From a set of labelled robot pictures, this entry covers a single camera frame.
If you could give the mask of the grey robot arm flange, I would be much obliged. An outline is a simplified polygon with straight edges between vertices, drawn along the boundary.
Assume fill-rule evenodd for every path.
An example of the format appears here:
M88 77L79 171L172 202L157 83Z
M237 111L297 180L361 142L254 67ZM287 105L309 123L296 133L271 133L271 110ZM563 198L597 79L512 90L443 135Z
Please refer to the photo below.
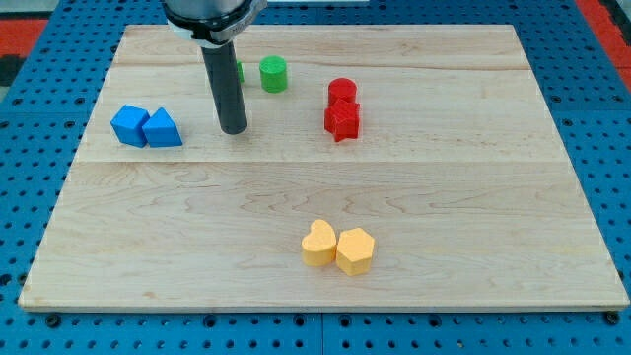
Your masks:
M163 0L173 32L206 48L234 40L267 7L266 0Z

